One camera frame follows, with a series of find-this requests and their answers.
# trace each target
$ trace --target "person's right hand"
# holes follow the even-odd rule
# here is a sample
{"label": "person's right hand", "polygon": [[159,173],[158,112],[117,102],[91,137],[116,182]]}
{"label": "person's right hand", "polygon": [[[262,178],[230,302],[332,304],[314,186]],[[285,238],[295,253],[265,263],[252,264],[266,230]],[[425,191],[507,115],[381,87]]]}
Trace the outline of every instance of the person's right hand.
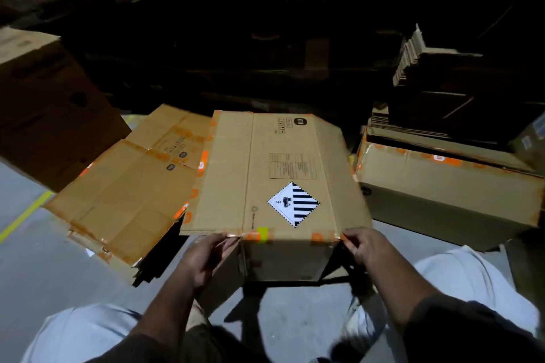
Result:
{"label": "person's right hand", "polygon": [[365,267],[371,258],[390,245],[384,234],[376,229],[346,229],[343,234],[346,237],[343,238],[344,245],[356,263]]}

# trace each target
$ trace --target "hand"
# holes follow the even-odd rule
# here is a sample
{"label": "hand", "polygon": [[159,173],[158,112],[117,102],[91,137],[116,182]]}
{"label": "hand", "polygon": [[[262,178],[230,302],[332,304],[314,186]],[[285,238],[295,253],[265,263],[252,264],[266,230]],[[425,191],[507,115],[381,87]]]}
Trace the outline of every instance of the hand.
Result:
{"label": "hand", "polygon": [[347,229],[344,231],[344,245],[350,250],[356,263],[364,267],[377,254],[391,246],[384,234],[376,229]]}
{"label": "hand", "polygon": [[178,269],[188,272],[194,291],[202,289],[217,265],[231,252],[237,238],[210,234],[197,238],[187,249]]}

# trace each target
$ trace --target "cardboard box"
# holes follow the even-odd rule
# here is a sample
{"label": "cardboard box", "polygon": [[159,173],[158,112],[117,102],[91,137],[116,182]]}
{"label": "cardboard box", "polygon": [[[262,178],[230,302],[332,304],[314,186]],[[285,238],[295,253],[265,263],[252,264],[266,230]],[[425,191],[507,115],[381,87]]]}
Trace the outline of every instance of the cardboard box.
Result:
{"label": "cardboard box", "polygon": [[517,158],[545,176],[545,113],[511,142]]}
{"label": "cardboard box", "polygon": [[210,117],[161,105],[44,206],[133,281],[187,207],[209,126]]}
{"label": "cardboard box", "polygon": [[61,191],[130,128],[58,36],[0,29],[0,158]]}
{"label": "cardboard box", "polygon": [[477,250],[538,226],[543,178],[511,154],[446,142],[364,135],[356,175],[374,219]]}
{"label": "cardboard box", "polygon": [[231,288],[318,281],[343,230],[372,227],[338,127],[308,114],[216,111],[210,137],[180,233],[243,237],[240,260],[223,266]]}

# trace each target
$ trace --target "yellow floor line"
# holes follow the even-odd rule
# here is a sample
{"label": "yellow floor line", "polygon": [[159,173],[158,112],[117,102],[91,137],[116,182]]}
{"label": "yellow floor line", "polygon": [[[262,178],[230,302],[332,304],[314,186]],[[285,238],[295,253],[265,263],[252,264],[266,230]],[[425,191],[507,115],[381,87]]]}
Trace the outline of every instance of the yellow floor line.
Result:
{"label": "yellow floor line", "polygon": [[12,233],[14,232],[17,227],[19,227],[28,217],[31,216],[31,214],[37,210],[37,208],[40,208],[40,206],[47,201],[47,199],[52,196],[53,193],[51,191],[45,191],[42,195],[38,197],[36,201],[34,201],[30,206],[24,210],[23,214],[19,215],[15,221],[13,221],[6,229],[4,229],[0,233],[0,244]]}

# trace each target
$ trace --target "forearm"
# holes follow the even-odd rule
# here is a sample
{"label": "forearm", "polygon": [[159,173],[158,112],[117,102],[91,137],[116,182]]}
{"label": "forearm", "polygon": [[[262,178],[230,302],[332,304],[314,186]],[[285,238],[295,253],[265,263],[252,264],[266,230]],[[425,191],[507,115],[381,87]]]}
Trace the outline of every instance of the forearm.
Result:
{"label": "forearm", "polygon": [[191,279],[189,270],[179,265],[129,336],[145,334],[152,337],[165,345],[173,359],[176,359],[194,299]]}
{"label": "forearm", "polygon": [[424,298],[439,291],[420,276],[418,271],[380,233],[372,233],[371,249],[364,264],[384,300],[390,318],[403,330],[414,307]]}

